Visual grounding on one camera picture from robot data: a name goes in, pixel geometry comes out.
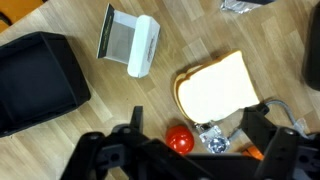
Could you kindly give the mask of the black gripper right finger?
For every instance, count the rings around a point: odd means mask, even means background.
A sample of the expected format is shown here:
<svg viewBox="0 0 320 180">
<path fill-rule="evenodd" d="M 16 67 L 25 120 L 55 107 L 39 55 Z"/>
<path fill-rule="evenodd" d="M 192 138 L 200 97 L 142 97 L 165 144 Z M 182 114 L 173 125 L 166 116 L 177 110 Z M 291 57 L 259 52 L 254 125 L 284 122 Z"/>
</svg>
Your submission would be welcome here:
<svg viewBox="0 0 320 180">
<path fill-rule="evenodd" d="M 244 109 L 240 127 L 254 144 L 268 144 L 275 134 L 277 127 L 266 118 L 269 112 L 264 103 Z"/>
</svg>

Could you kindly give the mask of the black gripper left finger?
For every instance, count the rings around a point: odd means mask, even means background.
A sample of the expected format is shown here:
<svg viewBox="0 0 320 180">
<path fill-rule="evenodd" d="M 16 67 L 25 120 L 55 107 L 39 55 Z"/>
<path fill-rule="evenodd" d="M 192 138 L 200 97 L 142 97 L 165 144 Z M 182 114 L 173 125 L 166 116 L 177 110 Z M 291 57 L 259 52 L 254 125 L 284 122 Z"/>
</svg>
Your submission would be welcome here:
<svg viewBox="0 0 320 180">
<path fill-rule="evenodd" d="M 139 132 L 143 132 L 143 107 L 135 106 L 131 116 L 130 126 Z"/>
</svg>

